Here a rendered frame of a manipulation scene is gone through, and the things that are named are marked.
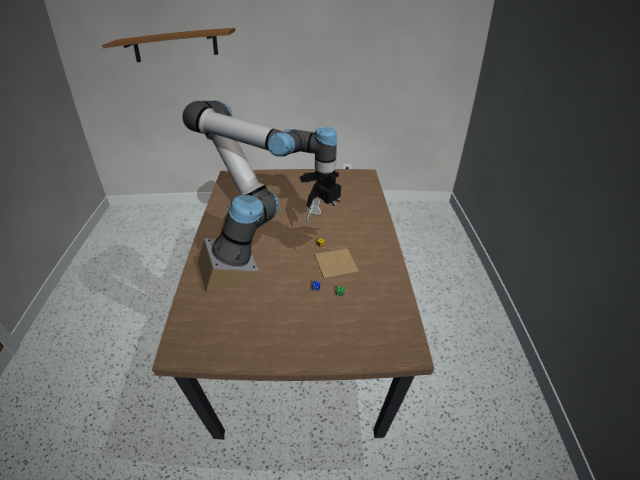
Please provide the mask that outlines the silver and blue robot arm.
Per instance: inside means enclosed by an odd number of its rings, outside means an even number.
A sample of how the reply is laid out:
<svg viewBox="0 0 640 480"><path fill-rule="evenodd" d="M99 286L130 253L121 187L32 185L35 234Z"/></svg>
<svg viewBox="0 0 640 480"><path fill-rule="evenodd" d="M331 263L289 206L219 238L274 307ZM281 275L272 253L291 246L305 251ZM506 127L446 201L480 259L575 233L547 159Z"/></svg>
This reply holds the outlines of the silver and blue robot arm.
<svg viewBox="0 0 640 480"><path fill-rule="evenodd" d="M183 122L189 130L205 134L213 141L240 192L230 204L222 233L212 247L213 255L230 266L249 262L256 229L272 220L279 210L277 196L258 181L237 141L278 157L299 151L314 153L318 172L332 173L336 169L337 132L330 127L320 127L315 132L297 129L284 132L234 118L229 106L216 100L188 104Z"/></svg>

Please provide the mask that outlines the tan flat mat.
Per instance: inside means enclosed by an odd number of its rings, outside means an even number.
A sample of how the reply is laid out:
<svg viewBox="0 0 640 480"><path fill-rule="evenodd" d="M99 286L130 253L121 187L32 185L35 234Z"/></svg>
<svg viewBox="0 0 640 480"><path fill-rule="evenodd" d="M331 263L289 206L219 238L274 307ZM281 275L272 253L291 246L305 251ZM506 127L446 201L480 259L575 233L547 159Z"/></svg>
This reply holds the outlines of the tan flat mat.
<svg viewBox="0 0 640 480"><path fill-rule="evenodd" d="M347 248L317 253L315 257L324 279L358 272Z"/></svg>

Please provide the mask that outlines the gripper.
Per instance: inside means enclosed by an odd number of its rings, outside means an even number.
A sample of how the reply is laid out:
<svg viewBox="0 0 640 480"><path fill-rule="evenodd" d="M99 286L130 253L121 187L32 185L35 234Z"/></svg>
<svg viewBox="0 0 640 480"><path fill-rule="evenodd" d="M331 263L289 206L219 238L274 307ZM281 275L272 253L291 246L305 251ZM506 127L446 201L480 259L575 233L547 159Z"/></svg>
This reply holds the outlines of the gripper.
<svg viewBox="0 0 640 480"><path fill-rule="evenodd" d="M316 199L316 196L322 199L324 203L332 203L334 206L336 206L335 201L340 202L338 198L341 197L341 185L336 183L336 178L339 177L338 172L334 170L332 173L320 173L315 169L315 173L322 177L321 180L315 182L312 191L309 194L306 222L309 221L311 214L320 215L321 213L319 208L320 200ZM335 187L335 184L337 187Z"/></svg>

